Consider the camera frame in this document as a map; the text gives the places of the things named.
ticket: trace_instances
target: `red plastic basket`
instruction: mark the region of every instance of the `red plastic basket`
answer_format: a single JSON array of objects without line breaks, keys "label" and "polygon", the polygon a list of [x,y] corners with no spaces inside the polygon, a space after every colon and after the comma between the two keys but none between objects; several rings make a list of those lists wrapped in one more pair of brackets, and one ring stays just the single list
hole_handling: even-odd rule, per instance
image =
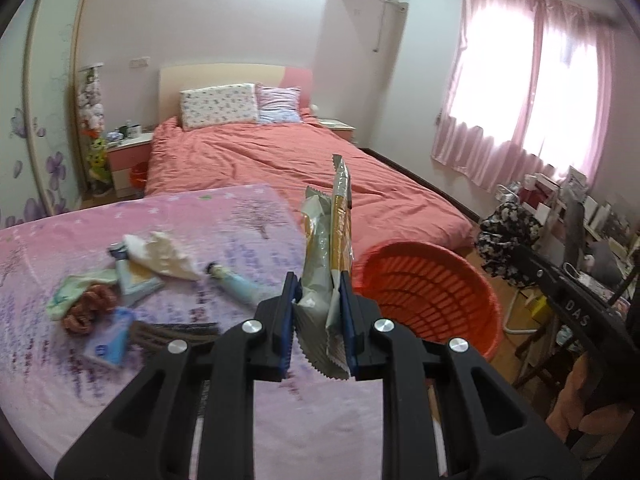
[{"label": "red plastic basket", "polygon": [[136,189],[145,190],[146,186],[146,174],[149,170],[149,164],[147,162],[140,162],[136,164],[131,171],[129,171],[129,181],[131,183],[131,187]]},{"label": "red plastic basket", "polygon": [[356,291],[382,315],[430,341],[463,337],[490,360],[502,339],[502,309],[488,281],[464,258],[432,244],[391,241],[353,269]]}]

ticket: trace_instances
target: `light switch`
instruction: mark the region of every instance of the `light switch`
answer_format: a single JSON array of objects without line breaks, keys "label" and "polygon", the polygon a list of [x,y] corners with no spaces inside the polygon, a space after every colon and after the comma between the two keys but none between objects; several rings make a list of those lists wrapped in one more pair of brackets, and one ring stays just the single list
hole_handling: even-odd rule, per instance
[{"label": "light switch", "polygon": [[137,57],[136,59],[132,59],[129,61],[129,68],[143,68],[145,66],[149,66],[149,60],[151,58],[149,56]]}]

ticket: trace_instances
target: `baseboard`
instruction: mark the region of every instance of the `baseboard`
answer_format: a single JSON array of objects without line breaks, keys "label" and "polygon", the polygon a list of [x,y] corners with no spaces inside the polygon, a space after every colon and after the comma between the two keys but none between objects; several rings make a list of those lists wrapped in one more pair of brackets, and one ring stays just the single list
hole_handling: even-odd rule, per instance
[{"label": "baseboard", "polygon": [[398,173],[402,173],[404,176],[407,176],[417,184],[420,184],[422,187],[425,187],[426,189],[439,194],[445,200],[447,200],[448,202],[451,202],[458,211],[460,211],[464,216],[469,218],[469,220],[471,220],[472,222],[475,222],[476,224],[480,222],[480,217],[476,213],[471,211],[471,209],[469,209],[467,206],[458,202],[458,200],[448,195],[443,190],[438,189],[433,184],[430,184],[429,182],[424,180],[421,176],[416,175],[413,171],[409,171],[407,168],[400,166],[400,164],[396,164],[394,161],[390,160],[389,158],[386,158],[386,156],[380,155],[378,152],[375,152],[370,148],[361,148],[361,150],[367,153],[367,155],[371,155],[373,158],[376,158],[380,162],[384,162],[386,165],[388,165],[388,167],[393,168]]}]

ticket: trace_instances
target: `black handle device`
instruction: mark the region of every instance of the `black handle device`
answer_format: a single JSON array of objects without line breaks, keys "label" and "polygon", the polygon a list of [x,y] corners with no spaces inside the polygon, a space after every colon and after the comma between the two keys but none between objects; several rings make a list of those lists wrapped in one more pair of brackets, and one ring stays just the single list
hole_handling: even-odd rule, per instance
[{"label": "black handle device", "polygon": [[[293,273],[281,296],[215,343],[175,340],[156,355],[62,457],[56,480],[186,480],[204,381],[198,480],[254,478],[254,381],[281,381],[293,338]],[[342,274],[340,307],[351,374],[382,380],[383,480],[436,480],[428,386],[436,391],[448,478],[578,480],[577,460],[469,344],[436,344],[382,319]]]}]

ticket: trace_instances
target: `headboard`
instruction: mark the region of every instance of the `headboard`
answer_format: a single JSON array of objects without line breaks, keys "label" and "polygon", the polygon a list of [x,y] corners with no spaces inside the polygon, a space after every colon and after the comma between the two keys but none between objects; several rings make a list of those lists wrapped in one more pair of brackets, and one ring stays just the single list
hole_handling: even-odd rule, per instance
[{"label": "headboard", "polygon": [[311,102],[313,73],[306,68],[276,65],[215,63],[169,66],[160,69],[158,121],[180,115],[180,91],[235,83],[262,83],[265,86],[302,89],[300,107]]}]

